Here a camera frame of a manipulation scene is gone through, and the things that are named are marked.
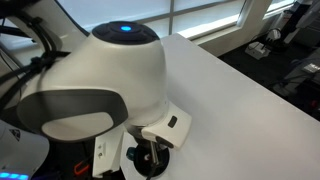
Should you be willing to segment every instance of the table surface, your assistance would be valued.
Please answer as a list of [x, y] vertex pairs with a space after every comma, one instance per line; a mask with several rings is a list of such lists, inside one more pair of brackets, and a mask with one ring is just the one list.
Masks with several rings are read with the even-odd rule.
[[[168, 97], [193, 117], [180, 151], [160, 180], [319, 180], [320, 123], [204, 51], [172, 35], [162, 39]], [[126, 179], [142, 180], [125, 151]]]

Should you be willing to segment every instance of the blue light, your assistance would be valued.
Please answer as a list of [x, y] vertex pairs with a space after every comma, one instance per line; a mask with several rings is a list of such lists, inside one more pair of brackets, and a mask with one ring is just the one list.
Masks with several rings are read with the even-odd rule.
[[19, 176], [19, 174], [11, 174], [9, 176], [10, 179], [16, 179]]
[[9, 173], [0, 173], [0, 178], [6, 178], [8, 176], [10, 176]]
[[1, 179], [17, 179], [17, 180], [28, 180], [29, 176], [27, 175], [20, 175], [20, 174], [11, 174], [11, 173], [0, 173], [0, 180]]
[[20, 175], [19, 179], [20, 180], [27, 180], [28, 176], [27, 175]]
[[130, 26], [121, 26], [121, 30], [122, 31], [131, 31], [131, 27]]

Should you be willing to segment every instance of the window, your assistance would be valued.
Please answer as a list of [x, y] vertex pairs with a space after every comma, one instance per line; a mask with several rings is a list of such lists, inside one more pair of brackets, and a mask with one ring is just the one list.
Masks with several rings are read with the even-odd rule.
[[160, 36], [193, 37], [236, 24], [245, 0], [59, 0], [87, 31], [116, 20], [146, 24]]
[[295, 0], [272, 0], [272, 3], [271, 3], [267, 12], [271, 12], [271, 11], [277, 10], [279, 8], [282, 8], [284, 6], [291, 5], [294, 2], [295, 2]]

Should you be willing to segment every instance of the wall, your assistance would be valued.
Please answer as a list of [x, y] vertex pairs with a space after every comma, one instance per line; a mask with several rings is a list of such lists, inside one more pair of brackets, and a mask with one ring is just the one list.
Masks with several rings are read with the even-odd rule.
[[268, 30], [277, 16], [264, 18], [272, 0], [247, 0], [237, 27], [231, 27], [198, 39], [194, 43], [220, 56], [245, 43], [256, 34]]

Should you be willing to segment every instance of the white table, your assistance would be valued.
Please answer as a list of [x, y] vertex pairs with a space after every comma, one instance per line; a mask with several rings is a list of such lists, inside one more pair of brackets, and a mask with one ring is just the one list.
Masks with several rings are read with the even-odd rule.
[[[161, 180], [319, 180], [320, 123], [180, 35], [162, 39], [168, 96], [193, 117]], [[126, 179], [146, 179], [127, 160]]]

